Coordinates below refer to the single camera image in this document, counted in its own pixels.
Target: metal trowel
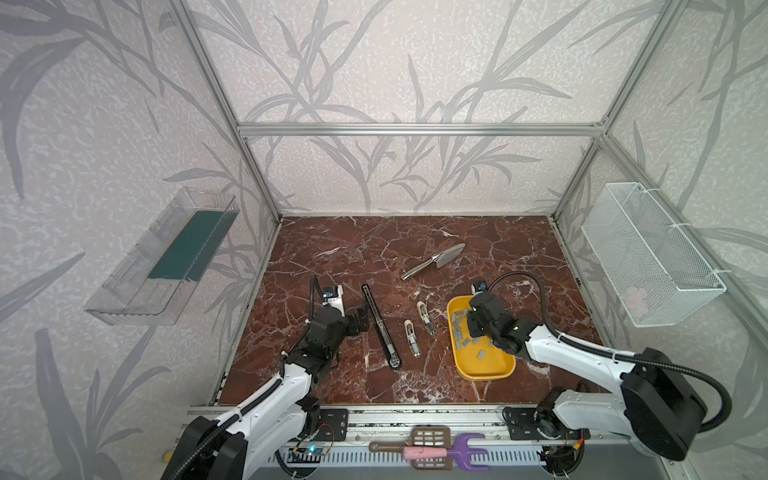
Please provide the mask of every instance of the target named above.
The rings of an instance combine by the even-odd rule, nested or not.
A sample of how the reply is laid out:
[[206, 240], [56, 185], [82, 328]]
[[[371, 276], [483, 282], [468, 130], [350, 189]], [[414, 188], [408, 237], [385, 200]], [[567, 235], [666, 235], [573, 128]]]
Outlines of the metal trowel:
[[425, 261], [424, 263], [421, 263], [417, 266], [414, 266], [412, 269], [408, 270], [402, 278], [403, 280], [407, 280], [411, 278], [412, 276], [416, 275], [418, 272], [424, 270], [426, 267], [429, 266], [430, 263], [434, 262], [438, 268], [441, 268], [442, 266], [446, 265], [451, 260], [454, 260], [458, 255], [464, 250], [464, 244], [460, 243], [459, 245], [454, 245], [453, 247], [443, 250], [440, 253], [437, 253], [435, 255], [432, 255], [432, 257]]

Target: leaf pattern wallpaper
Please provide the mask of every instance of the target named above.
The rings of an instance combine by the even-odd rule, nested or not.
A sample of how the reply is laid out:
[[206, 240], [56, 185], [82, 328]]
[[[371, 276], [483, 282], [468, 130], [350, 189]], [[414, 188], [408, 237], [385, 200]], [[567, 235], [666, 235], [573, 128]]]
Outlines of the leaf pattern wallpaper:
[[[768, 2], [688, 3], [611, 134], [682, 211], [756, 300], [768, 306]], [[733, 414], [697, 437], [702, 479], [768, 471], [768, 352], [722, 298], [676, 326], [638, 329], [581, 234], [607, 182], [629, 181], [598, 155], [561, 226], [619, 347], [653, 346], [725, 381]], [[710, 411], [717, 397], [701, 389]]]
[[[0, 478], [159, 478], [268, 255], [266, 204], [165, 7], [0, 2]], [[178, 323], [87, 314], [182, 186], [241, 212]]]
[[[599, 121], [662, 3], [189, 2], [241, 122], [443, 123]], [[249, 141], [287, 213], [546, 214], [588, 138]]]

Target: black cable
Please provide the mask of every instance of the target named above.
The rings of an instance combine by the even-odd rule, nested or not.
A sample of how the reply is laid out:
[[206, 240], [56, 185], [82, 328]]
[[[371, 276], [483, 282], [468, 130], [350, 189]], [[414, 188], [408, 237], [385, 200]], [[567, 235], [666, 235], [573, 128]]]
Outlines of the black cable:
[[[309, 315], [308, 318], [310, 319], [310, 322], [315, 317], [315, 290], [317, 290], [317, 293], [320, 294], [320, 296], [323, 296], [323, 291], [320, 289], [320, 284], [317, 281], [317, 275], [313, 274], [310, 277], [310, 306], [309, 306], [309, 312], [307, 314]], [[288, 349], [288, 355], [293, 353], [293, 351], [296, 349], [296, 347], [299, 346], [302, 340], [304, 340], [304, 337], [306, 337], [306, 334], [310, 332], [310, 325], [307, 323], [306, 327], [304, 328], [304, 331], [301, 332], [301, 335], [296, 340], [296, 342]]]
[[288, 465], [283, 460], [283, 456], [280, 454], [280, 450], [275, 450], [275, 460], [277, 460], [277, 464], [280, 466], [280, 469], [283, 470], [287, 475], [290, 475], [291, 478], [307, 478], [310, 475], [312, 475], [315, 470], [317, 470], [317, 467], [314, 467], [311, 469], [310, 472], [308, 472], [306, 475], [301, 475], [302, 470], [310, 470], [309, 468], [295, 468], [292, 472], [288, 469]]
[[299, 448], [299, 445], [301, 445], [301, 442], [303, 442], [304, 440], [307, 440], [309, 437], [310, 436], [307, 435], [303, 439], [300, 439], [298, 442], [296, 442], [296, 446], [289, 450], [290, 458], [291, 458], [293, 463], [307, 463], [307, 464], [315, 464], [315, 465], [320, 463], [320, 460], [317, 460], [317, 461], [314, 461], [314, 460], [302, 460], [301, 458], [299, 458], [298, 454], [296, 453], [296, 450]]
[[637, 358], [636, 356], [621, 355], [621, 354], [614, 356], [612, 353], [607, 352], [603, 349], [597, 349], [597, 348], [594, 348], [593, 346], [584, 345], [583, 343], [577, 342], [568, 337], [560, 336], [560, 332], [558, 331], [558, 329], [554, 327], [554, 325], [552, 325], [552, 322], [549, 319], [549, 314], [547, 312], [547, 300], [545, 298], [545, 292], [544, 292], [544, 289], [541, 288], [541, 283], [539, 283], [538, 278], [535, 275], [528, 272], [521, 272], [519, 270], [516, 270], [514, 272], [504, 273], [499, 278], [494, 280], [493, 283], [491, 283], [491, 286], [488, 288], [488, 291], [490, 292], [498, 282], [500, 282], [504, 278], [507, 278], [508, 276], [511, 276], [511, 275], [524, 275], [536, 283], [536, 286], [538, 287], [539, 296], [541, 297], [541, 318], [544, 320], [544, 324], [547, 326], [547, 329], [549, 329], [550, 333], [553, 336], [558, 338], [558, 341], [563, 342], [566, 345], [572, 346], [576, 349], [579, 349], [583, 352], [601, 356], [606, 359], [615, 359], [620, 362], [636, 363], [638, 365], [653, 366], [658, 369], [668, 370], [670, 372], [679, 372], [679, 373], [682, 373], [683, 375], [692, 376], [695, 379], [699, 379], [699, 380], [702, 380], [703, 382], [710, 384], [715, 390], [717, 390], [717, 393], [720, 395], [720, 411], [717, 412], [717, 414], [714, 417], [707, 420], [705, 423], [701, 424], [701, 427], [699, 428], [699, 433], [709, 432], [711, 429], [714, 429], [715, 427], [721, 425], [723, 422], [725, 422], [728, 419], [731, 409], [733, 408], [733, 402], [730, 398], [730, 394], [728, 393], [728, 390], [726, 390], [726, 388], [723, 386], [723, 384], [721, 384], [711, 376], [707, 375], [706, 373], [702, 373], [694, 369], [689, 369], [686, 366], [676, 365], [674, 363], [656, 362], [653, 360]]
[[[264, 401], [268, 396], [272, 395], [272, 393], [277, 390], [277, 387], [280, 386], [280, 384], [283, 382], [282, 379], [277, 379], [275, 383], [273, 383], [264, 393], [257, 396], [252, 402], [249, 402], [248, 405], [244, 406], [240, 411], [242, 413], [248, 413], [254, 408], [256, 408], [257, 405], [259, 405], [261, 402]], [[178, 468], [174, 471], [174, 473], [168, 477], [167, 480], [178, 480], [181, 478], [182, 474], [184, 473], [187, 468], [189, 468], [190, 465], [192, 465], [192, 462], [194, 462], [194, 459], [196, 459], [200, 453], [203, 452], [203, 450], [207, 449], [210, 444], [217, 439], [224, 431], [226, 431], [230, 426], [232, 426], [233, 423], [235, 423], [237, 420], [240, 419], [240, 416], [238, 414], [232, 415], [230, 418], [224, 420], [224, 423], [216, 427], [215, 430], [213, 430], [210, 434], [208, 434], [205, 439], [203, 439], [200, 443], [197, 444], [197, 447], [187, 455], [187, 457], [182, 461], [182, 463], [179, 464]]]

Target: black mounting plate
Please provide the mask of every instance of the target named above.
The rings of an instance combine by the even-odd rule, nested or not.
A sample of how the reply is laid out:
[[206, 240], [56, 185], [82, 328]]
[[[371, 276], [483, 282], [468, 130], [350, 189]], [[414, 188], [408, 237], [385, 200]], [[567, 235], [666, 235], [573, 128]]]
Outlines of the black mounting plate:
[[330, 442], [343, 442], [346, 440], [346, 428], [349, 421], [348, 409], [320, 409], [320, 429], [312, 440]]
[[[543, 436], [537, 429], [534, 421], [536, 407], [513, 407], [509, 419], [511, 425], [507, 425], [510, 440], [552, 440]], [[564, 430], [555, 440], [578, 439], [581, 433], [577, 430]], [[590, 438], [589, 430], [584, 429], [584, 440]]]

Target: white wire basket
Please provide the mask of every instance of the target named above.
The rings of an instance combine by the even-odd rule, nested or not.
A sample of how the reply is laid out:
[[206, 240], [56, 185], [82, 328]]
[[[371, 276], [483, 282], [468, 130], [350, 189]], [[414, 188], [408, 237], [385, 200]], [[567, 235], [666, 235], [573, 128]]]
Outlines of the white wire basket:
[[642, 184], [606, 184], [581, 230], [636, 326], [675, 325], [726, 289]]

